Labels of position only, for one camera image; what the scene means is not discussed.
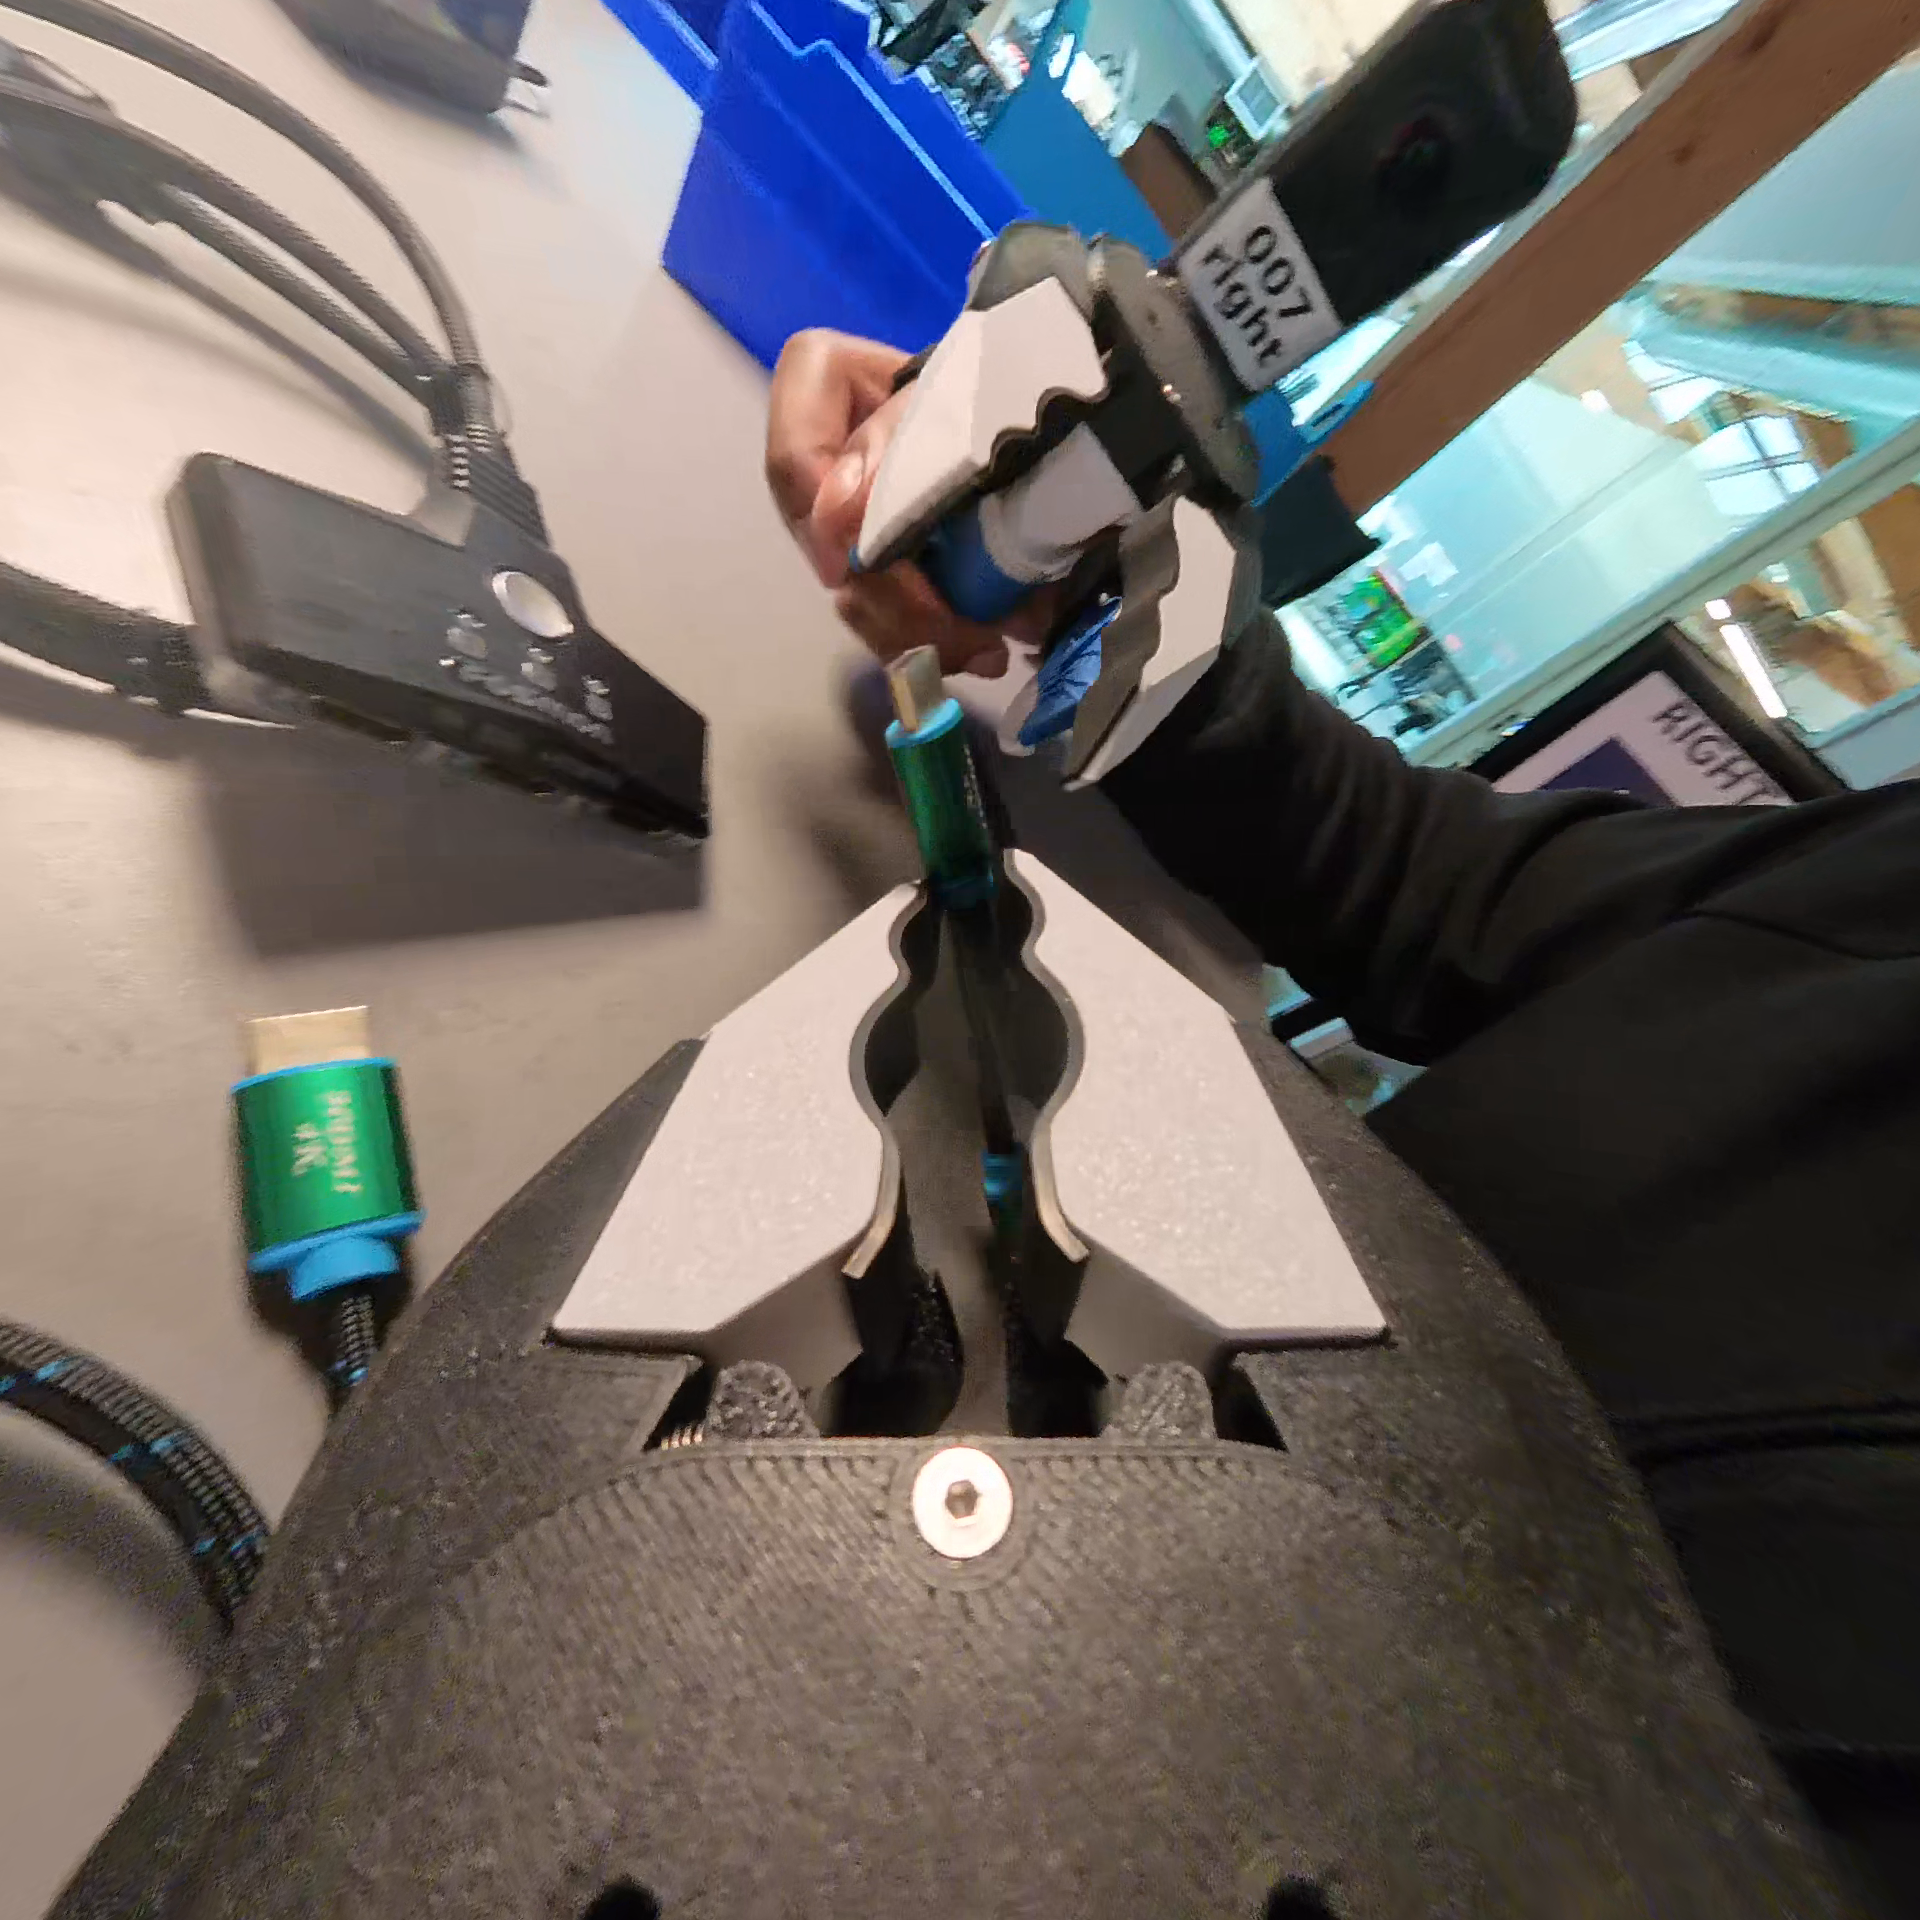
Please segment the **braided hdmi cable green plugs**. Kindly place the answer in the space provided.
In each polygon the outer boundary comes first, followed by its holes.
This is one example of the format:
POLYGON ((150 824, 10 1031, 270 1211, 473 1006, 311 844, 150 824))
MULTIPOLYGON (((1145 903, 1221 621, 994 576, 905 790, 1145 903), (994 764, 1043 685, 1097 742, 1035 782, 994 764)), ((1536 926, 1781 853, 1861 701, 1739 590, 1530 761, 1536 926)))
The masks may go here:
POLYGON ((934 649, 915 647, 883 670, 893 720, 883 745, 919 845, 930 901, 950 940, 950 965, 975 1061, 979 1190, 995 1252, 1024 1243, 1026 1151, 1015 1101, 1009 1011, 1000 967, 1000 849, 975 776, 967 718, 934 649))
MULTIPOLYGON (((231 1140, 246 1276, 311 1340, 341 1415, 371 1375, 425 1211, 400 1075, 347 1006, 246 1021, 231 1140)), ((167 1527, 221 1630, 233 1630, 272 1541, 229 1461, 171 1404, 107 1359, 1 1325, 1 1406, 102 1462, 167 1527)))

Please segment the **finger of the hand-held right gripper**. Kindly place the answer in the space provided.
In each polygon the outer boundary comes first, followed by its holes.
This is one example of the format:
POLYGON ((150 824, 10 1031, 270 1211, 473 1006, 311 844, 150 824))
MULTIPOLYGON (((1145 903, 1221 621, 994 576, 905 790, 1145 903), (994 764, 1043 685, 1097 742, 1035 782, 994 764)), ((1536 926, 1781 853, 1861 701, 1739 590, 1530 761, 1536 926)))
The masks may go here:
POLYGON ((1040 444, 1056 399, 1098 403, 1107 380, 1091 326, 1053 278, 965 310, 934 345, 870 480, 855 561, 877 571, 923 549, 949 518, 975 516, 995 573, 1066 573, 1117 523, 1117 467, 1077 423, 1011 480, 1000 453, 1040 444))
POLYGON ((1130 759, 1258 612, 1261 559, 1239 516, 1174 496, 1120 537, 1120 603, 1063 752, 1070 790, 1130 759))

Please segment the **black hdmi switch box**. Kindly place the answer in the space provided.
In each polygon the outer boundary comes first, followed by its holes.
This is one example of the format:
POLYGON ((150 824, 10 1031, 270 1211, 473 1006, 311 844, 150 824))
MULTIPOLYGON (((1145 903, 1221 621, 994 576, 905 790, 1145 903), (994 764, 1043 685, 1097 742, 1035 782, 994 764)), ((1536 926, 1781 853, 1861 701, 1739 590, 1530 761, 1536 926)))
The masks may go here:
POLYGON ((253 187, 7 38, 5 152, 25 177, 75 212, 114 206, 178 229, 287 301, 423 409, 434 463, 417 507, 394 515, 202 451, 167 496, 186 621, 5 565, 5 647, 167 713, 355 731, 624 831, 701 844, 709 724, 593 629, 512 455, 470 309, 392 192, 245 69, 123 7, 7 11, 299 149, 391 238, 441 337, 253 187))

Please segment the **large dark blue bin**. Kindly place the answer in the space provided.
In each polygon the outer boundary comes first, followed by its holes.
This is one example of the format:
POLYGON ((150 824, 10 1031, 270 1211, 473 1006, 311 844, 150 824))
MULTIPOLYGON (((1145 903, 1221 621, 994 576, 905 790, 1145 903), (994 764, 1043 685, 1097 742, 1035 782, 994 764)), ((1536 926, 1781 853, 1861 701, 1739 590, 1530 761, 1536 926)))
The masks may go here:
POLYGON ((1070 225, 1085 238, 1113 236, 1146 259, 1161 259, 1168 233, 1103 135, 1065 96, 1089 8, 1089 3, 1053 8, 1024 80, 991 119, 983 152, 1043 223, 1070 225))

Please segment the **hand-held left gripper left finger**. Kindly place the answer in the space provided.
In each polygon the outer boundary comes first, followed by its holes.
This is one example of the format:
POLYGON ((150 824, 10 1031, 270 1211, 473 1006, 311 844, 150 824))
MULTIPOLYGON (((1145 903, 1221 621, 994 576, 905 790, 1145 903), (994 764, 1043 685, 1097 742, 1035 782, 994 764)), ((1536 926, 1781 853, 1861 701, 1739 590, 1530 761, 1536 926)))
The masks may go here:
POLYGON ((769 1363, 801 1390, 895 1359, 919 1287, 893 1127, 919 998, 921 892, 901 884, 715 1024, 551 1334, 769 1363))

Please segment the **black framed white sign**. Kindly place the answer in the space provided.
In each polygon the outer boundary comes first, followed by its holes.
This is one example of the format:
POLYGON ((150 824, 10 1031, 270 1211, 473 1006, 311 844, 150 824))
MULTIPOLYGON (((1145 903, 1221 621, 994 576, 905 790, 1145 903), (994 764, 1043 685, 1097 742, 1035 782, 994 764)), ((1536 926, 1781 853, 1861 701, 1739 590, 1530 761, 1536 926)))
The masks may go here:
POLYGON ((1606 790, 1656 806, 1782 806, 1843 782, 1666 621, 1472 761, 1503 793, 1606 790))

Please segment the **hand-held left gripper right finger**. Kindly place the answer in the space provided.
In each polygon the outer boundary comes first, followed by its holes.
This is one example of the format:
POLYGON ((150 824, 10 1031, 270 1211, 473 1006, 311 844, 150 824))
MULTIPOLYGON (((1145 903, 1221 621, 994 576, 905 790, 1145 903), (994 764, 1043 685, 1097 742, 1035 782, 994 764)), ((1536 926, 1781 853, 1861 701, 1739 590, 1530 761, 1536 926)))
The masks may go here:
POLYGON ((1230 1013, 1027 853, 1024 968, 1063 1017, 1027 1139, 1042 1311, 1107 1377, 1387 1327, 1230 1013))

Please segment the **person's black clothing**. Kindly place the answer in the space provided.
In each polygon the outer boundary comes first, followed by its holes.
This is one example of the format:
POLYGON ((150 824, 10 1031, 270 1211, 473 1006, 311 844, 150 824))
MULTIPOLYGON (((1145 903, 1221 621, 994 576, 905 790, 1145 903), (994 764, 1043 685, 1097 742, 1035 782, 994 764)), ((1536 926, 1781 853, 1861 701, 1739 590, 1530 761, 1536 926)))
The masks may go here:
POLYGON ((1914 795, 1481 800, 1365 868, 1378 1128, 1536 1303, 1741 1711, 1914 1915, 1914 795))

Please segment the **blue storage bin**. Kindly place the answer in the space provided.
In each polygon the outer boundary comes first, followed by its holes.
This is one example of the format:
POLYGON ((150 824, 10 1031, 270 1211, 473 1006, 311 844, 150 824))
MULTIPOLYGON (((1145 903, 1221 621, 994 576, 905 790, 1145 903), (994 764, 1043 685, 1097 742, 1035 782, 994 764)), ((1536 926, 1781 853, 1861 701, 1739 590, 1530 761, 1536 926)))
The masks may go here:
POLYGON ((1027 212, 944 96, 875 55, 864 8, 738 3, 662 267, 766 367, 805 328, 919 352, 1027 212))
POLYGON ((605 3, 667 78, 704 107, 729 3, 605 3))

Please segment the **person's right hand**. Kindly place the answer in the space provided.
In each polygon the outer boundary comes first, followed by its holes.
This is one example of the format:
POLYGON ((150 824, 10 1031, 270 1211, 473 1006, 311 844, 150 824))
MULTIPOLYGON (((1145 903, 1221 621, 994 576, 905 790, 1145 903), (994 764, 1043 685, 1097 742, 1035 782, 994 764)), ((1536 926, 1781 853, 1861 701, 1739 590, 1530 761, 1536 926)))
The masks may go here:
POLYGON ((777 364, 763 436, 766 484, 786 532, 827 590, 841 623, 877 661, 931 649, 945 677, 1000 678, 1015 653, 1040 641, 1051 590, 1027 596, 999 625, 953 612, 915 567, 853 567, 853 549, 891 446, 907 390, 905 352, 843 332, 806 328, 777 364))

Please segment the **person's right forearm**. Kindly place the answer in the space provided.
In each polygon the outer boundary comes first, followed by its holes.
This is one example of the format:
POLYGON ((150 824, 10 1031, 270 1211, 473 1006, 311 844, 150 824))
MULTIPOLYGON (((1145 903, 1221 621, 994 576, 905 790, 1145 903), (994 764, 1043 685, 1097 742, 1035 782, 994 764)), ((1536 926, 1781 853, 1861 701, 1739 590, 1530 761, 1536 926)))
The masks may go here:
POLYGON ((1235 640, 1097 790, 1266 965, 1409 1062, 1715 915, 1914 957, 1914 783, 1784 806, 1512 795, 1408 764, 1281 637, 1235 640))

